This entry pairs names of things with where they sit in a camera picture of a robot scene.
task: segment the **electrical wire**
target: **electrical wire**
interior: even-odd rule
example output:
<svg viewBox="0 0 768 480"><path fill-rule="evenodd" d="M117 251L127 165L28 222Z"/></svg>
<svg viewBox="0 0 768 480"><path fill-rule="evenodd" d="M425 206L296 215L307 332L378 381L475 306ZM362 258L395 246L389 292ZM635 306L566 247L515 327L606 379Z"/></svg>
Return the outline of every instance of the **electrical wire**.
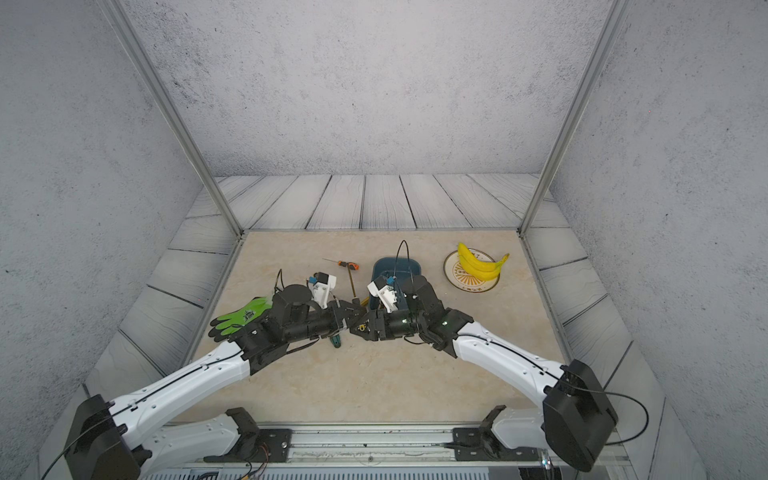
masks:
<svg viewBox="0 0 768 480"><path fill-rule="evenodd" d="M266 444L262 443L259 445L262 450L264 450L264 462L261 464L258 470L256 470L256 480L259 480L262 475L264 475L264 472L266 472L266 466L270 463L270 450L267 448Z"/></svg>
<svg viewBox="0 0 768 480"><path fill-rule="evenodd" d="M308 349L308 348L310 348L312 345L314 345L315 343L318 343L319 341L320 341L320 338L318 338L318 339L317 339L317 340L315 340L314 342L309 342L309 343L307 343L307 344L304 344L304 345L302 345L302 346L298 346L298 347L296 347L295 349L291 349L291 350L288 350L288 351L286 352L286 355L290 355L291 353L296 353L296 352L298 352L298 351L300 351L300 350Z"/></svg>
<svg viewBox="0 0 768 480"><path fill-rule="evenodd" d="M196 369L192 369L192 370L190 370L189 372L187 372L187 373L184 373L182 376L179 376L178 378L171 380L170 382L168 382L168 383L166 383L165 385L161 386L159 389L157 389L157 390L154 390L153 392L149 392L147 395L145 395L145 396L144 396L144 397L142 397L141 399L137 400L135 403L132 403L132 404L130 404L130 405L128 405L128 406L126 406L124 409L120 409L118 412L116 412L116 413L112 413L112 414L108 415L107 417L105 417L105 418L103 418L103 419L99 420L99 421L98 421L98 422L96 422L95 424L91 425L91 426L90 426L90 427L88 427L88 428L87 428L85 431L83 431L83 432L82 432L80 435L78 435L76 439L72 440L72 441L69 443L69 445L65 446L65 447L64 447L64 450L61 450L61 453L59 453L58 455L56 455L56 458L54 458L54 461L53 461L53 462L51 462L51 464L48 466L48 468L47 468L47 469L45 469L45 473L43 473L42 477L40 477L40 480L45 480L45 477L46 477L46 476L48 475L48 473L51 471L51 469L53 468L53 466L54 466L54 465L56 465L56 462L58 462L58 460L59 460L61 457L63 457L63 456L64 456L64 455L65 455L65 454L66 454L66 453L69 451L69 449L71 449L71 448L72 448L72 446L73 446L75 443L77 443L77 442L78 442L78 441L79 441L81 438L83 438L83 435L85 435L86 433L90 432L92 429L96 428L98 425L100 425L100 424L102 424L102 423L106 422L106 421L107 421L107 420L109 420L109 419L113 419L115 416L117 416L117 415L120 415L122 412L125 412L126 410L132 409L133 407L135 407L135 406L136 406L136 405L138 405L139 403L146 401L146 400L147 400L149 397L151 397L151 396L152 396L152 395L154 395L155 393L157 393L157 392L160 392L162 389L165 389L165 388L167 388L167 387L169 387L169 386L173 385L174 383L178 382L178 381L179 381L179 380L181 380L182 378L184 378L184 377L186 377L186 376L189 376L189 375L191 375L192 373L195 373L197 370L202 370L202 369L203 369L203 368L205 368L205 367L208 367L208 366L211 366L211 365L216 365L217 363L220 363L220 362L224 362L224 361L226 361L226 360L232 359L232 358L234 358L234 357L236 357L236 356L240 355L242 352L243 352L243 350L242 350L242 349L240 349L240 351L239 351L239 352L237 352L237 353L235 353L234 355L231 355L231 356L228 356L228 357L225 357L225 358L222 358L222 359L218 359L218 360L216 360L216 361L214 361L214 362L211 362L211 363L206 363L206 364L204 364L204 365L200 365L200 366L198 366Z"/></svg>
<svg viewBox="0 0 768 480"><path fill-rule="evenodd" d="M517 356L519 356L519 357L523 358L524 360L526 360L527 362L529 362L531 365L533 365L533 366L534 366L534 367L536 367L537 369L541 370L543 373L545 373L545 374L549 375L549 376L550 376L550 377L552 377L553 379L555 379L555 380L557 380L557 381L559 381L559 382L560 382L560 381L562 381L563 383L565 383L565 385L567 385L567 386L571 387L572 389L575 389L575 390L580 390L580 391L582 391L582 392L589 392L589 393L602 393L602 394L605 394L605 395L613 395L613 396L619 396L619 397L623 397L623 398L625 398L625 399L629 399L629 400L632 400L633 402L637 403L637 404L638 404L638 405L639 405L639 406L640 406L640 407L643 409L643 412L645 412L645 425L643 425L643 428L642 428L642 430L640 430L640 431L639 431L639 433L637 433L636 435L633 435L633 436L631 436L630 438L628 438L628 439L626 439L626 440L620 440L619 442L609 442L609 443L606 443L605 445L622 445L622 444L624 444L624 443L626 443L626 442L629 442L629 441L631 441L631 440L635 440L635 439L636 439L637 437L639 437L640 435L643 435L643 434L645 433L645 431L646 431L646 430L648 430L648 424L650 423L650 414L648 413L648 409L645 407L645 405L643 405L643 403L642 403L640 400L638 400L638 399L635 399L634 397L631 397L631 396L629 396L629 395L625 395L625 394L623 394L623 393L618 393L618 392L601 392L601 391L599 391L599 390L583 389L583 388L581 388L581 387L579 387L579 386L571 385L570 383L568 383L568 382L565 382L565 380L563 380L563 379L561 379L561 378L559 378L559 377L557 377L557 376L554 376L554 375L552 375L550 372L548 372L547 370L543 369L543 368L542 368L542 367L541 367L539 364L537 364L535 361L533 361L533 360L529 359L527 356L523 355L523 354L522 354L522 353L520 353L520 352L517 352L517 351L515 351L514 349L511 349L511 348L509 348L509 347L508 347L508 346L506 346L506 345L503 345L503 344L501 344L501 343L496 343L496 342L494 342L492 339L486 339L486 338L483 338L483 337L481 337L481 336L472 335L472 334L470 334L470 333L462 333L462 334L461 334L461 335L459 335L459 336L470 336L470 337L472 337L472 338L480 339L480 340L482 340L483 342L486 342L486 343L488 343L488 344L491 344L491 345L496 345L496 346L500 346L501 348L503 348L503 349L506 349L506 350L508 350L508 351L510 351L510 352L512 352L512 353L514 353L515 355L517 355Z"/></svg>
<svg viewBox="0 0 768 480"><path fill-rule="evenodd" d="M283 288L277 288L277 280L280 281L280 285ZM281 268L280 270L277 271L277 276L275 277L275 293L277 293L279 291L282 291L282 290L285 290L285 289L286 289L286 284L283 283L283 269Z"/></svg>
<svg viewBox="0 0 768 480"><path fill-rule="evenodd" d="M245 462L248 464L248 472L245 472L245 474L243 474L243 476L240 477L237 480L247 480L248 476L253 471L253 463L251 463L250 460L246 460Z"/></svg>
<svg viewBox="0 0 768 480"><path fill-rule="evenodd" d="M400 242L400 245L397 247L397 253L395 253L395 275L394 277L397 278L397 258L400 256L400 249L402 248L402 245L406 245L406 255L408 256L408 273L411 274L411 285L413 285L413 270L411 269L411 249L408 248L408 242L403 240Z"/></svg>
<svg viewBox="0 0 768 480"><path fill-rule="evenodd" d="M411 345L424 345L426 343L426 342L420 342L420 343L419 342L412 342L412 341L408 340L408 337L403 337L402 339L405 340L406 342L410 343Z"/></svg>

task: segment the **black mounting bracket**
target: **black mounting bracket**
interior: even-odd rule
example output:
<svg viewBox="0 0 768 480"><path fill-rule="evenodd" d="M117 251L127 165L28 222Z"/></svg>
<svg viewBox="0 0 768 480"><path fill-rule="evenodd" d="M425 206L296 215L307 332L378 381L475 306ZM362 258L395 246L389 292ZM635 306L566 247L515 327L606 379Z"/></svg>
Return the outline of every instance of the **black mounting bracket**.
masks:
<svg viewBox="0 0 768 480"><path fill-rule="evenodd" d="M538 462L541 458L538 449L508 449L493 435L493 421L506 408L496 406L477 428L453 429L453 442L446 443L445 447L453 449L454 458L459 462Z"/></svg>
<svg viewBox="0 0 768 480"><path fill-rule="evenodd" d="M285 463L288 460L291 429L261 429L243 408L229 409L227 415L237 424L240 438L229 452L207 456L204 462Z"/></svg>

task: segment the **wooden floor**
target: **wooden floor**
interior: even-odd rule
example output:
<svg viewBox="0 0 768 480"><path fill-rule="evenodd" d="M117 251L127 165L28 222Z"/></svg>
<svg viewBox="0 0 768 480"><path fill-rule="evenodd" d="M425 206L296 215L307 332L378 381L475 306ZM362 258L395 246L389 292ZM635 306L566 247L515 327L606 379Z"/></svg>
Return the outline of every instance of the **wooden floor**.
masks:
<svg viewBox="0 0 768 480"><path fill-rule="evenodd" d="M410 230L517 228L536 182L530 174L306 175L219 185L246 230ZM550 195L540 211L535 227L568 226ZM197 220L185 224L215 215L203 191L189 214Z"/></svg>
<svg viewBox="0 0 768 480"><path fill-rule="evenodd" d="M217 180L237 219L252 230L515 229L537 176L311 175ZM649 410L648 430L625 445L633 466L612 472L611 477L705 479L693 444L549 194L529 230L528 242L555 319L563 325L574 356L592 366L608 391L631 395ZM39 478L39 466L45 469L61 451L74 409L88 394L112 399L181 366L233 245L231 230L203 189L84 388L75 394L30 466L29 478ZM642 410L626 399L611 401L620 417L618 437L639 432ZM63 462L50 478L69 478Z"/></svg>

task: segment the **metal frame post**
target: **metal frame post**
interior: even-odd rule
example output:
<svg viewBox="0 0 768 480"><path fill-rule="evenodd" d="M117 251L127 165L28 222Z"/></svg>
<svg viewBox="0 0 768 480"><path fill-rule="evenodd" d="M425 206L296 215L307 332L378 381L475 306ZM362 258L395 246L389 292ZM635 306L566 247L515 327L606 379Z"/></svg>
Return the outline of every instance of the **metal frame post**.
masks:
<svg viewBox="0 0 768 480"><path fill-rule="evenodd" d="M627 17L627 11L631 6L632 1L633 0L614 0L614 4L608 12L608 17L605 19L605 24L603 25L603 31L598 38L598 44L594 46L592 56L589 58L584 74L581 76L581 83L579 83L574 100L571 102L571 108L565 116L563 126L552 147L547 163L545 163L544 168L541 170L541 176L538 178L538 184L534 190L533 198L531 198L531 203L528 205L528 209L523 216L522 224L518 229L520 238L525 238L525 234L528 232L528 229L531 228L538 207L544 200L544 196L554 179L554 175L557 173L558 167L560 167L560 163L563 160L568 144L571 142L571 138L576 131L578 122L584 113L584 109L587 107L587 103L589 103L589 95L592 92L592 88L598 82L600 73L605 66L605 61L611 53L611 49L613 48L621 26L624 24L624 20Z"/></svg>
<svg viewBox="0 0 768 480"><path fill-rule="evenodd" d="M163 113L163 117L165 117L165 120L168 122L168 126L174 132L174 135L176 135L176 139L179 140L179 144L181 144L181 147L184 149L184 153L187 155L190 163L192 163L197 175L200 176L203 185L210 193L211 198L214 199L214 203L224 216L224 219L227 220L227 224L235 233L235 236L238 238L242 237L243 228L240 226L240 222L237 221L237 218L232 213L232 210L227 203L227 199L224 198L224 195L219 189L218 183L214 180L213 175L210 174L210 170L203 159L203 155L200 153L194 140L192 140L187 125L185 125L184 121L181 119L179 112L176 110L174 103L170 99L170 95L165 90L160 77L157 75L157 72L149 61L147 52L141 46L141 42L136 36L136 31L128 20L120 0L99 0L99 5L101 6L104 16L107 17L109 24L114 29L114 33L118 36L118 40L123 45L128 57L134 62L136 70L139 72L139 75L141 75L141 78L144 79L144 83L149 88L150 93L152 93L152 97L160 108L160 111Z"/></svg>

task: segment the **screwdriver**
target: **screwdriver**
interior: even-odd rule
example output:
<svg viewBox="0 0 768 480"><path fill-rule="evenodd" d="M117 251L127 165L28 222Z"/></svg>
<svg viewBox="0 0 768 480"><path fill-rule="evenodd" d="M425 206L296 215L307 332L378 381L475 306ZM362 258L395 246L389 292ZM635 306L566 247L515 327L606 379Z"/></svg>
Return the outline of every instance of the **screwdriver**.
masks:
<svg viewBox="0 0 768 480"><path fill-rule="evenodd" d="M360 265L358 265L357 263L343 262L341 260L339 260L337 262L335 260L330 260L330 259L327 259L327 258L324 258L323 260L328 260L329 262L334 262L336 265L348 267L351 270L360 270Z"/></svg>

